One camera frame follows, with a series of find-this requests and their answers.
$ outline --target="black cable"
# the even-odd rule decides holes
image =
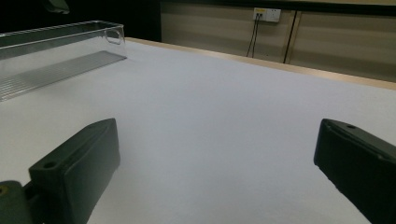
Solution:
[[[289,35],[288,45],[286,46],[286,53],[285,53],[285,57],[283,58],[283,63],[286,63],[286,59],[288,58],[289,46],[290,46],[290,41],[291,41],[291,35],[294,32],[293,30],[294,30],[294,23],[296,22],[296,18],[297,18],[297,12],[294,12],[293,24],[291,26],[291,32],[290,32],[290,35]]]
[[[247,57],[248,57],[248,53],[250,52],[251,42],[253,41],[254,32],[256,31],[256,24],[259,23],[259,19],[260,19],[260,14],[256,14],[256,19],[254,20],[254,25],[253,25],[253,34],[251,35],[250,44],[248,45]]]
[[[254,36],[254,42],[253,42],[253,51],[251,51],[251,58],[254,58],[254,49],[256,48],[256,39],[257,39],[257,31],[259,30],[259,20],[262,14],[259,14],[259,18],[257,19],[256,23],[256,35]]]

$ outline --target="dark gray gripper pad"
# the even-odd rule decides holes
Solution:
[[[48,205],[48,223],[87,223],[119,165],[114,119],[85,127],[34,164],[31,182]]]
[[[396,223],[396,147],[336,120],[320,124],[314,163],[374,224]]]

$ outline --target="transparent bin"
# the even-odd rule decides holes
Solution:
[[[123,25],[106,21],[0,34],[0,101],[125,58]]]

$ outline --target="electrical outlet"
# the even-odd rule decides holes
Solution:
[[[266,21],[279,22],[280,9],[267,8],[266,11],[267,11],[266,16],[265,16]]]
[[[279,22],[280,9],[255,7],[253,11],[254,21],[257,20],[258,15],[260,15],[259,21]]]
[[[267,9],[261,7],[255,7],[253,11],[253,20],[257,20],[258,15],[260,15],[259,21],[265,21],[267,16]]]

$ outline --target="table surface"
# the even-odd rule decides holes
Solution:
[[[394,84],[137,42],[0,103],[1,180],[26,184],[36,161],[115,118],[121,166],[91,224],[368,223],[314,165],[318,128],[337,119],[396,145]]]

